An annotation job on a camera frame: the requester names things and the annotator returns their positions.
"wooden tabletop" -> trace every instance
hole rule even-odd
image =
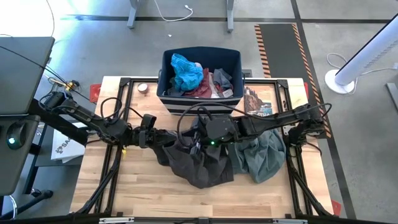
[[[104,99],[117,95],[119,80],[120,77],[104,77],[96,114],[100,113],[100,104]],[[293,108],[307,103],[303,80],[287,80]],[[131,107],[140,114],[156,116],[156,128],[175,130],[179,116],[171,115],[160,102],[156,96],[157,84],[148,83],[149,92],[146,95],[139,93],[136,85],[133,88]],[[264,84],[250,84],[249,87],[262,99],[272,103],[274,113],[278,112],[274,87]],[[127,88],[122,102],[126,100],[126,91]],[[115,101],[106,102],[105,116],[113,112],[114,105]],[[243,98],[237,108],[243,110]],[[189,128],[192,119],[184,117],[182,127]],[[132,125],[141,123],[141,119],[134,113],[129,114],[128,121]],[[308,141],[317,145],[316,139]],[[308,186],[324,208],[333,213],[320,153],[308,145],[302,149]],[[103,142],[87,145],[70,207],[71,212],[81,208],[97,188],[105,150],[106,144]],[[299,186],[297,188],[300,206],[305,211],[302,192]],[[109,185],[105,190],[103,209],[108,193]],[[294,216],[286,163],[275,176],[261,184],[255,184],[249,174],[238,174],[234,176],[233,182],[198,189],[185,179],[174,175],[170,167],[159,165],[152,149],[136,146],[127,148],[127,155],[120,164],[113,215],[116,212],[134,217],[282,218],[286,213]]]

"navy blue basket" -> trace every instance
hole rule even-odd
[[[194,98],[185,96],[167,96],[167,90],[171,88],[170,79],[175,76],[171,59],[174,53],[183,55],[191,62],[199,62],[203,68],[209,68],[210,72],[214,69],[222,68],[232,76],[234,95],[229,98]],[[156,95],[172,114],[180,115],[190,106],[197,103],[217,102],[224,105],[235,107],[243,97],[243,74],[241,65],[241,54],[237,50],[222,49],[218,47],[188,47],[182,49],[166,50],[163,53],[162,69],[159,72],[159,81]],[[229,114],[233,110],[224,106],[205,106],[211,114]],[[203,113],[197,108],[190,110],[187,115]]]

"concrete floor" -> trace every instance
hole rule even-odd
[[[294,18],[289,0],[235,0],[235,16],[240,18]],[[67,80],[81,83],[81,93],[88,96],[93,83],[101,83],[105,75],[156,76],[162,52],[166,49],[193,45],[217,46],[239,50],[243,68],[261,77],[261,62],[254,36],[256,22],[235,22],[232,34],[226,33],[225,22],[137,22],[129,30],[124,21],[66,21],[64,14],[128,16],[128,0],[49,0],[55,14],[56,43],[50,66]],[[188,4],[194,17],[225,17],[225,1],[158,0],[164,16],[185,16]],[[398,12],[395,0],[297,0],[304,19],[389,19]],[[142,2],[139,16],[156,16],[152,0]],[[0,34],[14,36],[48,36],[52,31],[51,15],[45,1],[0,1]],[[354,95],[331,92],[323,76],[332,69],[326,54],[335,52],[350,58],[382,24],[304,24],[308,46],[320,83],[323,99],[333,104],[329,117],[341,163],[358,219],[396,222],[398,219],[398,114],[384,86],[398,84],[396,71],[372,73],[360,78]],[[333,61],[343,64],[337,58]],[[398,48],[383,57],[372,69],[391,67],[398,62]],[[48,92],[43,78],[36,98]],[[94,110],[94,105],[76,96],[79,104]],[[342,202],[327,144],[323,163],[332,199]],[[29,199],[21,195],[27,175],[28,158],[14,196],[18,204]],[[21,214],[42,217],[68,213],[79,167],[40,168],[35,187],[50,189],[55,195]],[[51,184],[46,185],[51,177]],[[9,210],[8,202],[4,210]]]

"gray cloth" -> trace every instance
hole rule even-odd
[[[228,75],[222,68],[214,69],[213,73],[213,82],[214,84],[219,84],[223,91],[229,90],[231,88],[231,75]]]
[[[285,161],[286,146],[278,130],[265,131],[257,139],[229,145],[234,173],[249,173],[255,183],[274,176]]]
[[[186,144],[192,143],[192,138],[183,138]],[[175,141],[172,146],[151,148],[159,164],[170,166],[175,175],[187,179],[199,189],[234,180],[231,160],[225,147],[201,147],[198,153],[190,154],[189,148]]]
[[[167,90],[167,95],[169,95],[169,96],[182,96],[185,93],[184,91],[177,91],[176,90],[174,77],[170,79],[170,83],[172,84],[172,87]]]

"black mat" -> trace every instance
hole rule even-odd
[[[296,24],[259,24],[254,26],[254,30],[264,77],[302,78],[307,89],[308,102],[311,105],[324,103],[302,27],[297,28]],[[328,142],[347,217],[355,218],[351,196],[327,115],[324,117],[324,126],[325,132],[319,138],[326,139]]]

